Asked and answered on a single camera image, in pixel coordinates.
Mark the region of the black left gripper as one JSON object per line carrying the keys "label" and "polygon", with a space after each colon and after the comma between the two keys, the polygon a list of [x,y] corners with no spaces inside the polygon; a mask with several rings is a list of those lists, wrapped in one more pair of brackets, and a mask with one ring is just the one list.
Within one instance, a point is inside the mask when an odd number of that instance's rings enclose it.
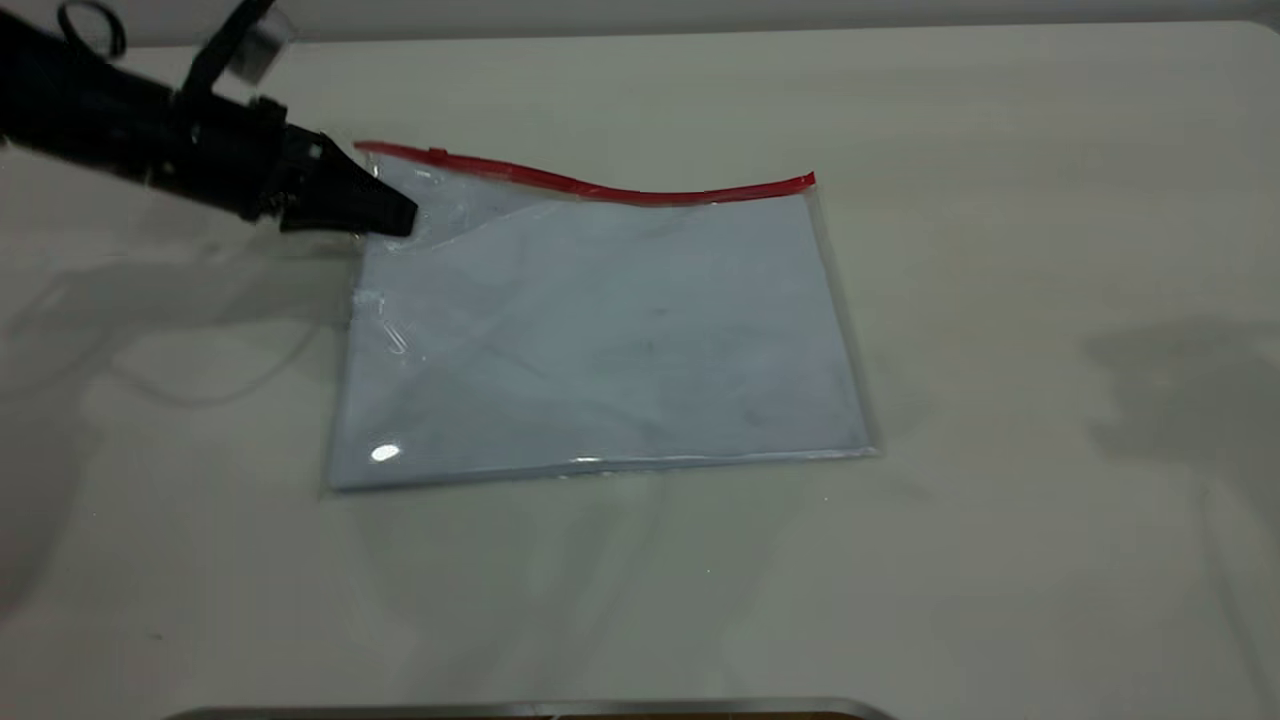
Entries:
{"label": "black left gripper", "polygon": [[248,222],[276,218],[284,233],[403,238],[419,217],[413,200],[332,138],[288,123],[285,108],[268,97],[151,100],[150,186]]}

